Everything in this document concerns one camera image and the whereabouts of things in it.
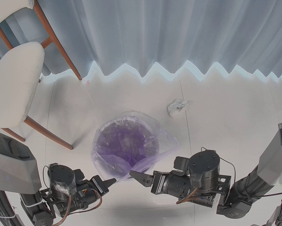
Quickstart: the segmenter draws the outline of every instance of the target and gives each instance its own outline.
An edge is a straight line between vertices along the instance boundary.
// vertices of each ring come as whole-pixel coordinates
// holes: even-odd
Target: tile floor
[[[45,164],[57,162],[80,168],[86,178],[91,178],[97,174],[90,157],[97,128],[121,112],[137,110],[157,119],[180,143],[180,148],[158,162],[154,170],[170,171],[176,156],[190,157],[203,146],[234,163],[237,179],[245,177],[258,164],[277,132],[277,124],[282,122],[282,79],[269,76],[262,80],[259,74],[250,75],[238,67],[228,75],[222,67],[213,66],[199,81],[193,69],[187,64],[172,81],[150,70],[143,84],[126,70],[108,82],[96,70],[82,81],[71,70],[43,77],[29,116],[74,149],[63,148],[25,124],[12,130],[26,138],[24,144],[37,158],[40,175]],[[166,110],[174,99],[190,101],[186,114],[176,119]],[[221,173],[233,175],[233,168],[221,162]],[[282,187],[278,186],[270,193],[280,191]],[[18,194],[7,195],[24,224],[32,225]],[[120,182],[110,188],[99,209],[69,216],[63,225],[262,225],[281,198],[263,198],[244,218],[230,220],[216,215],[217,203],[212,209],[192,203],[176,205],[175,198],[151,194],[136,181]]]

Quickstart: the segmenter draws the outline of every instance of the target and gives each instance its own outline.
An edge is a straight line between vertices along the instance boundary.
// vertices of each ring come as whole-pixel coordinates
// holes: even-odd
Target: white label
[[[93,178],[92,181],[95,183],[96,187],[99,189],[99,191],[101,193],[103,193],[103,190],[101,189],[101,187],[99,187],[99,184],[96,182],[96,180]]]
[[[160,184],[159,184],[157,193],[160,193],[160,192],[161,192],[161,189],[162,189],[164,180],[165,180],[165,176],[162,176],[162,179],[161,179],[161,182],[160,182]]]

